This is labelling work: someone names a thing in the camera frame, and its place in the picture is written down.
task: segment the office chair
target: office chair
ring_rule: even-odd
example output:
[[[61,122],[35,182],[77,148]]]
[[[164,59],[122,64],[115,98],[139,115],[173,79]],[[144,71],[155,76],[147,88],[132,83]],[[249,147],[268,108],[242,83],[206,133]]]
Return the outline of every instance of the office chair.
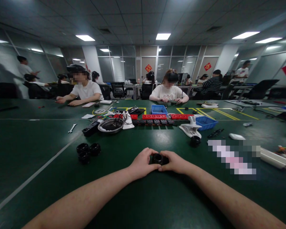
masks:
[[[110,100],[110,86],[107,84],[99,84],[104,100]]]
[[[286,88],[273,88],[270,90],[268,99],[286,99]]]
[[[115,98],[122,98],[126,96],[123,82],[110,82],[112,94]]]
[[[149,96],[152,94],[155,84],[142,84],[142,88],[140,89],[140,96],[142,100],[149,100]]]
[[[248,99],[263,99],[266,96],[266,91],[268,91],[278,81],[279,80],[262,80],[248,93],[244,93],[242,96]]]

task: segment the blue basket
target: blue basket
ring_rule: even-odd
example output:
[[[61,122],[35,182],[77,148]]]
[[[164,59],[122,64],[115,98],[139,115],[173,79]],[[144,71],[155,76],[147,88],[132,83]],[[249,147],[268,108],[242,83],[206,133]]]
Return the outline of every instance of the blue basket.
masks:
[[[196,118],[196,124],[202,126],[198,130],[212,129],[216,126],[217,123],[218,121],[211,119],[207,116]]]
[[[167,110],[163,105],[152,105],[152,114],[153,115],[167,115]]]

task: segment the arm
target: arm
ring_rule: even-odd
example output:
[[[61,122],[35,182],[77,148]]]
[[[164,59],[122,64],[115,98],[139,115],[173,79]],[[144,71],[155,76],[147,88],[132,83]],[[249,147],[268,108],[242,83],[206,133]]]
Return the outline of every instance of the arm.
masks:
[[[37,215],[23,229],[84,228],[126,185],[161,167],[159,164],[148,164],[150,155],[155,153],[153,149],[145,148],[129,167],[69,193]]]
[[[192,178],[235,228],[286,228],[274,215],[203,169],[174,152],[161,151],[161,154],[169,158],[169,163],[159,171],[172,170]]]

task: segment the forearm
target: forearm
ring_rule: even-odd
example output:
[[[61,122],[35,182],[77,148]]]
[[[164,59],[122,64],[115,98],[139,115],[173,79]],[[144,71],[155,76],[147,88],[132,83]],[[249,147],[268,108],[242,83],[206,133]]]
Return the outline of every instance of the forearm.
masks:
[[[126,168],[88,183],[52,204],[24,228],[84,228],[112,197],[133,180]]]
[[[286,228],[278,218],[203,169],[193,164],[186,164],[185,167],[186,175],[197,183],[236,228]]]

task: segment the desk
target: desk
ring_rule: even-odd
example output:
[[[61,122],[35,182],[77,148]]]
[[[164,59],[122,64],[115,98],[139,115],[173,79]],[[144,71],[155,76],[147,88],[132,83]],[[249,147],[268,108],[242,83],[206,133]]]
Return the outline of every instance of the desk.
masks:
[[[192,108],[201,108],[197,102],[171,105],[167,109],[169,113],[190,114]],[[146,108],[150,114],[153,104],[147,100],[120,100],[113,106],[123,110],[136,105]],[[199,109],[219,121],[215,129],[225,129],[214,139],[235,144],[228,138],[229,133],[235,133],[258,140],[262,147],[271,151],[277,150],[277,145],[286,146],[285,122],[267,119],[266,115],[251,108],[241,114],[231,110],[236,107],[234,104],[224,101],[218,101],[218,104],[227,115],[216,110]],[[0,112],[0,203],[42,165],[58,152],[60,154],[0,210],[0,228],[21,228],[72,190],[130,165],[145,147],[176,152],[286,223],[286,171],[261,162],[260,180],[239,180],[237,175],[231,175],[230,170],[225,169],[216,153],[208,151],[207,135],[214,129],[200,132],[202,143],[198,148],[190,147],[190,138],[175,126],[135,127],[115,135],[97,133],[86,138],[81,130],[90,121],[80,118],[91,114],[93,107],[69,107],[52,100],[0,100],[0,108],[9,106],[19,106],[19,109]],[[104,109],[109,106],[100,104]],[[248,121],[253,126],[246,128],[243,123]],[[68,134],[75,123],[73,133]],[[101,154],[86,166],[77,160],[76,146],[82,142],[98,142],[102,149]],[[116,228],[117,225],[121,228],[233,228],[190,179],[173,172],[157,171],[125,187],[87,228]]]

